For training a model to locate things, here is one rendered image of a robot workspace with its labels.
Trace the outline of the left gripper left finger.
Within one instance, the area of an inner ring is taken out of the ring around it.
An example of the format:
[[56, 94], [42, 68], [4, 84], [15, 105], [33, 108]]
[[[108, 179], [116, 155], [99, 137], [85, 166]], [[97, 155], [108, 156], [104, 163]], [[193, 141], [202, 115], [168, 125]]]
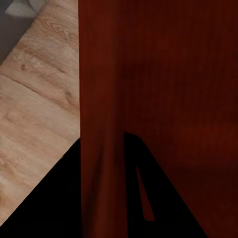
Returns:
[[82, 238], [80, 138], [0, 226], [0, 238]]

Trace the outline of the storage box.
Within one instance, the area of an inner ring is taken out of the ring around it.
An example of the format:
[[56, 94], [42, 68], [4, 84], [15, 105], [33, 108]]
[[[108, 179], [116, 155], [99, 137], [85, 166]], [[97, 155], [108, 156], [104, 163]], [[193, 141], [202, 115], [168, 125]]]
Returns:
[[78, 32], [82, 238], [128, 238], [126, 132], [208, 238], [238, 238], [238, 0], [78, 0]]

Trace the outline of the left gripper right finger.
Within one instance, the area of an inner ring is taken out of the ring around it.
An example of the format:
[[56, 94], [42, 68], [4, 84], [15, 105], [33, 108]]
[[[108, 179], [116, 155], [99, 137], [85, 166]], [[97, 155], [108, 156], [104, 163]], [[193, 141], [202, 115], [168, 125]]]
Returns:
[[[124, 134], [128, 238], [208, 238], [144, 141]], [[143, 216], [136, 165], [155, 221]]]

